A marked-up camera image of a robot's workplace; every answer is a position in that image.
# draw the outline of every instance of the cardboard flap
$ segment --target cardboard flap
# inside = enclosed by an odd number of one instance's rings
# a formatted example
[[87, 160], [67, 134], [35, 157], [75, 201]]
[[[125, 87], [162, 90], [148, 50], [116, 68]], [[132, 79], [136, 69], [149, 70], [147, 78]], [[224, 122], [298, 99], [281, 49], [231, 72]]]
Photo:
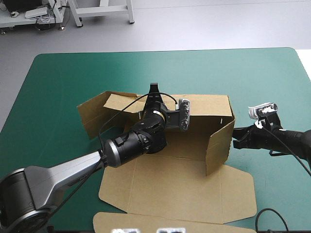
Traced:
[[121, 169], [105, 169], [99, 197], [128, 213], [218, 224], [256, 213], [253, 179], [235, 168], [206, 177], [202, 161], [143, 155]]
[[236, 221], [257, 213], [254, 180], [251, 174], [223, 166], [220, 180], [224, 222]]
[[[231, 117], [231, 108], [228, 101], [228, 96], [225, 95], [172, 95], [176, 100], [188, 99], [190, 100], [190, 114], [191, 116], [225, 116]], [[109, 99], [104, 104], [104, 107], [110, 109], [121, 110], [129, 105], [132, 101], [137, 99], [138, 96], [125, 96], [118, 94], [111, 94]], [[174, 101], [167, 97], [162, 96], [165, 105], [174, 110]], [[137, 113], [143, 110], [146, 97], [140, 99], [128, 109], [126, 112]]]
[[156, 233], [158, 228], [186, 228], [188, 233], [254, 233], [252, 229], [219, 224], [169, 220], [162, 217], [135, 214], [97, 213], [93, 219], [96, 233], [110, 233], [112, 229], [138, 228], [141, 233]]
[[[133, 93], [106, 91], [77, 106], [82, 124], [91, 139], [97, 136], [98, 130], [102, 124], [111, 118], [112, 112], [104, 108], [104, 104], [111, 94], [127, 97], [137, 96]], [[122, 127], [124, 126], [124, 121], [112, 121], [104, 128], [104, 131], [112, 126]]]
[[205, 159], [207, 175], [216, 171], [227, 160], [231, 144], [228, 138], [232, 137], [234, 123], [235, 121], [228, 123], [210, 136]]

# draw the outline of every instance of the cart leg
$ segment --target cart leg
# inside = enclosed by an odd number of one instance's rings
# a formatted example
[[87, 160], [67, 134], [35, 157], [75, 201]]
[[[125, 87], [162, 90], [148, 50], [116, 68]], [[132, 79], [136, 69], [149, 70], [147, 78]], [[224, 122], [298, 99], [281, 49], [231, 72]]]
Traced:
[[82, 27], [82, 19], [79, 18], [78, 14], [77, 14], [77, 2], [75, 2], [75, 0], [68, 0], [69, 6], [70, 6], [70, 10], [72, 13], [72, 16], [74, 18], [74, 21], [76, 22], [77, 27]]
[[133, 6], [132, 6], [132, 0], [126, 0], [126, 5], [127, 5], [129, 21], [130, 21], [130, 23], [135, 23], [135, 21], [134, 21]]

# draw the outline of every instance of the green table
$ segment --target green table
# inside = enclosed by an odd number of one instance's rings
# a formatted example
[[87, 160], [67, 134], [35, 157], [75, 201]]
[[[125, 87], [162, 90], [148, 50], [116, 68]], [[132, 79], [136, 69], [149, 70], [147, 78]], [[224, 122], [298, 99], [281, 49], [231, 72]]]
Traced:
[[[248, 106], [274, 101], [284, 128], [311, 128], [311, 83], [290, 48], [42, 54], [35, 58], [0, 134], [0, 177], [19, 167], [53, 166], [99, 148], [96, 139], [89, 140], [76, 106], [106, 90], [144, 94], [151, 82], [171, 94], [229, 95], [238, 127], [253, 123]], [[120, 131], [111, 129], [104, 136]], [[253, 175], [258, 210], [275, 208], [291, 229], [311, 229], [311, 180], [292, 156], [271, 158], [266, 150], [232, 148], [227, 164]], [[90, 230], [95, 213], [118, 211], [99, 200], [101, 179], [102, 172], [91, 177], [52, 218], [56, 229]], [[253, 228], [254, 222], [252, 217], [231, 225]], [[260, 225], [283, 229], [269, 213]]]

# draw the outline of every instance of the black cable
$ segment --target black cable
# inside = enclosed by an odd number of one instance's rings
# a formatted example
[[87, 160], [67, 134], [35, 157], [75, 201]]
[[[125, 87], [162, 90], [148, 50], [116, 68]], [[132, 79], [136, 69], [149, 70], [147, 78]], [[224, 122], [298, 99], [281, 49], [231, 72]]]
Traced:
[[129, 105], [127, 105], [126, 107], [124, 107], [122, 110], [120, 110], [118, 113], [116, 113], [113, 117], [111, 117], [108, 121], [106, 121], [99, 129], [98, 131], [98, 139], [99, 141], [101, 142], [101, 146], [102, 146], [102, 150], [104, 151], [104, 143], [103, 143], [103, 140], [101, 138], [101, 134], [102, 134], [102, 130], [103, 128], [110, 122], [112, 121], [115, 117], [117, 117], [119, 114], [121, 114], [122, 112], [124, 112], [128, 107], [130, 107], [132, 104], [134, 104], [135, 102], [137, 102], [138, 100], [144, 98], [145, 96], [148, 96], [148, 95], [153, 95], [153, 94], [160, 94], [160, 95], [165, 95], [165, 96], [168, 96], [170, 97], [171, 99], [174, 100], [175, 104], [178, 104], [177, 103], [177, 100], [173, 97], [173, 96], [170, 96], [169, 94], [166, 94], [166, 93], [162, 93], [162, 92], [151, 92], [151, 93], [148, 93], [148, 94], [145, 94], [145, 95], [142, 95], [140, 96], [139, 98], [137, 98], [136, 100], [134, 100], [133, 102], [131, 102]]
[[301, 161], [301, 159], [284, 143], [282, 142], [281, 139], [279, 139], [274, 133], [272, 133], [271, 131], [267, 130], [266, 128], [263, 127], [263, 129], [268, 132], [269, 134], [271, 134], [277, 141], [279, 141], [289, 152], [290, 154], [292, 154], [295, 159], [301, 164], [301, 166], [306, 170], [306, 172], [310, 175], [311, 177], [311, 172], [310, 170], [303, 164], [303, 162]]
[[265, 211], [272, 211], [272, 212], [276, 213], [277, 216], [279, 216], [279, 218], [282, 220], [282, 222], [283, 222], [283, 224], [284, 224], [284, 226], [285, 226], [285, 228], [286, 228], [286, 232], [287, 232], [287, 233], [289, 232], [288, 226], [287, 226], [287, 224], [286, 224], [284, 218], [283, 218], [276, 210], [271, 209], [271, 208], [265, 208], [265, 209], [260, 210], [259, 213], [258, 213], [257, 216], [256, 216], [255, 230], [256, 230], [257, 233], [259, 232], [259, 230], [258, 230], [258, 220], [259, 220], [259, 217], [260, 217], [260, 215], [261, 215], [263, 212], [265, 212]]

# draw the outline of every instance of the gray floor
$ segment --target gray floor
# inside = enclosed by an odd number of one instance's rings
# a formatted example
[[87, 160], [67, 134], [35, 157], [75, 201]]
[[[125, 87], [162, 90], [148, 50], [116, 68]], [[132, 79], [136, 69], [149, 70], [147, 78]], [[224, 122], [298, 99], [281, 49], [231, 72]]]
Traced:
[[[80, 6], [97, 3], [78, 1]], [[311, 0], [133, 0], [133, 5], [133, 25], [123, 15], [86, 18], [84, 27], [76, 28], [71, 18], [64, 32], [24, 26], [0, 36], [0, 129], [41, 53], [311, 49]]]

